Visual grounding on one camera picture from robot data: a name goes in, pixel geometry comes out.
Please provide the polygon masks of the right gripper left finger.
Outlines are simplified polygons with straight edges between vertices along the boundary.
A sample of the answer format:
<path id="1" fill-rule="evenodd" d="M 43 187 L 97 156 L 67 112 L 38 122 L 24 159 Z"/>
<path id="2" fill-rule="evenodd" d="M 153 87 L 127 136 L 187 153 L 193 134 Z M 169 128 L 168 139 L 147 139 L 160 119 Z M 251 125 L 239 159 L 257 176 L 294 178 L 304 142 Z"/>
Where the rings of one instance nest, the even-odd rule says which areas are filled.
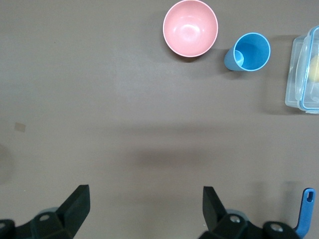
<path id="1" fill-rule="evenodd" d="M 90 212 L 89 185 L 80 185 L 59 206 L 41 211 L 29 222 L 16 226 L 11 219 L 1 219 L 2 239 L 72 239 Z"/>

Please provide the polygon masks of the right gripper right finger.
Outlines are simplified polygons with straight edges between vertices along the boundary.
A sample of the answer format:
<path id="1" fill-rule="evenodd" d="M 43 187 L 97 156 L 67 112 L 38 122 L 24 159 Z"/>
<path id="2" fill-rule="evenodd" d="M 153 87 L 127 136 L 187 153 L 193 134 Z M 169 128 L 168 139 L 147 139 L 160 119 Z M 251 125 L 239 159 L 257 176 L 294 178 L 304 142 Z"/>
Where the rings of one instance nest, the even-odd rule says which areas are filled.
<path id="1" fill-rule="evenodd" d="M 208 230 L 201 239 L 298 239 L 285 223 L 268 221 L 257 227 L 238 213 L 228 213 L 213 187 L 203 187 L 202 211 Z"/>

